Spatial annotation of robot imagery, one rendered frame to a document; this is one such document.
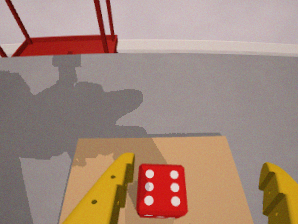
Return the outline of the tan flat mat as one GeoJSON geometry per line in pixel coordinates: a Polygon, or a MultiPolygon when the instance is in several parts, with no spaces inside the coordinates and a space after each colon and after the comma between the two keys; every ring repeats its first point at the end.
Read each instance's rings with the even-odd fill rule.
{"type": "Polygon", "coordinates": [[[62,224],[113,161],[135,154],[133,182],[118,224],[254,224],[226,136],[79,138],[59,224],[62,224]],[[142,218],[136,212],[139,166],[182,165],[188,212],[173,218],[142,218]]]}

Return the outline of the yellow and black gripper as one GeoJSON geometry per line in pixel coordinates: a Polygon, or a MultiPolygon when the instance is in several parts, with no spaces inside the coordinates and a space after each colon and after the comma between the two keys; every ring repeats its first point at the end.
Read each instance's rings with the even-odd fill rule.
{"type": "MultiPolygon", "coordinates": [[[[119,156],[62,224],[118,224],[133,182],[135,154],[119,156]]],[[[298,184],[279,166],[265,162],[259,180],[268,224],[298,224],[298,184]]]]}

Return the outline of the red die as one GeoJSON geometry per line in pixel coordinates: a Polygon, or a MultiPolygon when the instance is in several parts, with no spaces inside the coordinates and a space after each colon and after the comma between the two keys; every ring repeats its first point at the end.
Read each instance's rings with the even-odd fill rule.
{"type": "Polygon", "coordinates": [[[141,164],[136,211],[142,218],[173,218],[188,212],[184,167],[141,164]]]}

